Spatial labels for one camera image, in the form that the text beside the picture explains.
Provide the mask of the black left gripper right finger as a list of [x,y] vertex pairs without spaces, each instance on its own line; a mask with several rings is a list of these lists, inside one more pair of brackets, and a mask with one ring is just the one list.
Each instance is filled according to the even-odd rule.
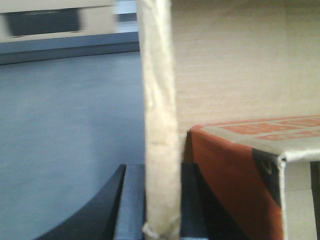
[[196,163],[181,164],[181,240],[246,240]]

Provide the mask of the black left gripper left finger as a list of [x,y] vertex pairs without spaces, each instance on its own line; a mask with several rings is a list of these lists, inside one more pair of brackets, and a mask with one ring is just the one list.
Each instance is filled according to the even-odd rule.
[[145,166],[121,164],[81,209],[40,240],[142,240]]

